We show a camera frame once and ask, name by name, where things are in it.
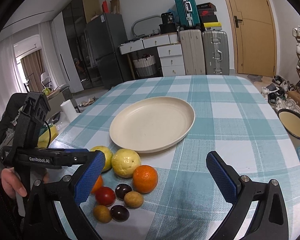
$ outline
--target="red tomato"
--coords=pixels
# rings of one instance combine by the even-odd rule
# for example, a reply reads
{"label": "red tomato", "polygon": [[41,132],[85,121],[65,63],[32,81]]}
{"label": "red tomato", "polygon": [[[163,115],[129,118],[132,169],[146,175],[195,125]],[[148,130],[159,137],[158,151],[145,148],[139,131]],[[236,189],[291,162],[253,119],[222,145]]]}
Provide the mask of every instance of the red tomato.
{"label": "red tomato", "polygon": [[99,205],[111,206],[115,201],[115,193],[109,187],[101,187],[95,192],[95,198]]}

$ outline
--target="dark purple grape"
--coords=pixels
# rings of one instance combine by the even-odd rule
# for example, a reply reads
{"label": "dark purple grape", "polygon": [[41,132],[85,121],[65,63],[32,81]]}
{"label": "dark purple grape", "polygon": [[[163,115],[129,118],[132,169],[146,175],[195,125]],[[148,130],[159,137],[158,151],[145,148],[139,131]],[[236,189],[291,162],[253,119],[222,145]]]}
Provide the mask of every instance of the dark purple grape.
{"label": "dark purple grape", "polygon": [[129,218],[130,213],[124,206],[115,205],[110,209],[110,215],[115,221],[124,222]]}
{"label": "dark purple grape", "polygon": [[127,184],[119,184],[115,188],[115,194],[117,195],[117,198],[120,200],[124,200],[124,196],[130,191],[132,191],[132,188]]}

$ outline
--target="door frame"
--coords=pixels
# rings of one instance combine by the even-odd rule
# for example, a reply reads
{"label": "door frame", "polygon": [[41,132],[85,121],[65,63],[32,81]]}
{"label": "door frame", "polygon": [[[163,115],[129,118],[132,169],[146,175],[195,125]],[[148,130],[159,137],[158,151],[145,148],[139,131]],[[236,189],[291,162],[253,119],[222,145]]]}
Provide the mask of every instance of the door frame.
{"label": "door frame", "polygon": [[[272,21],[272,26],[273,26],[273,32],[274,32],[274,75],[277,73],[277,34],[276,34],[276,28],[275,28],[275,23],[274,23],[274,15],[272,12],[272,7],[270,0],[267,0],[269,9],[270,9],[270,14],[271,14],[271,21]],[[231,31],[232,31],[232,39],[233,39],[233,49],[234,49],[234,68],[236,73],[238,73],[238,47],[237,47],[237,37],[236,37],[236,32],[235,32],[235,25],[234,25],[234,15],[232,13],[232,8],[231,8],[231,3],[230,0],[226,0],[228,12],[229,12],[229,17],[230,17],[230,24],[231,24]]]}

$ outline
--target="small brown fruit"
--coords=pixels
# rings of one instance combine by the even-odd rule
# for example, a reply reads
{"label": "small brown fruit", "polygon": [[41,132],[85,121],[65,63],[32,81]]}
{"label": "small brown fruit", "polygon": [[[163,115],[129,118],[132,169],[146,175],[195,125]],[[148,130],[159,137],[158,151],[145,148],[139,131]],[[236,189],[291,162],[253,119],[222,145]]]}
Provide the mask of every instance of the small brown fruit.
{"label": "small brown fruit", "polygon": [[101,223],[109,223],[112,219],[109,209],[103,205],[96,206],[93,209],[93,215]]}
{"label": "small brown fruit", "polygon": [[124,196],[124,203],[130,208],[138,208],[143,204],[143,196],[136,191],[128,192]]}

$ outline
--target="drawer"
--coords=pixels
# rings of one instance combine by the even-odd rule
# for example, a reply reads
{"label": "drawer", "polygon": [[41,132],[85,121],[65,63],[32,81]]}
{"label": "drawer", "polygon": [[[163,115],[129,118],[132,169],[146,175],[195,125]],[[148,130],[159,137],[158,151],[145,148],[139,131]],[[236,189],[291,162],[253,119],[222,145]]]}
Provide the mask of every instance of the drawer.
{"label": "drawer", "polygon": [[162,73],[164,77],[172,77],[172,76],[185,76],[185,66],[170,66],[170,67],[162,67]]}
{"label": "drawer", "polygon": [[178,34],[169,34],[170,44],[178,43]]}
{"label": "drawer", "polygon": [[119,46],[121,54],[127,54],[129,52],[144,49],[142,40],[129,42],[127,44]]}
{"label": "drawer", "polygon": [[182,55],[181,44],[158,47],[159,57]]}
{"label": "drawer", "polygon": [[183,56],[172,56],[160,58],[162,67],[184,65]]}
{"label": "drawer", "polygon": [[159,35],[151,38],[145,38],[143,40],[143,45],[146,48],[157,47],[170,44],[169,35]]}

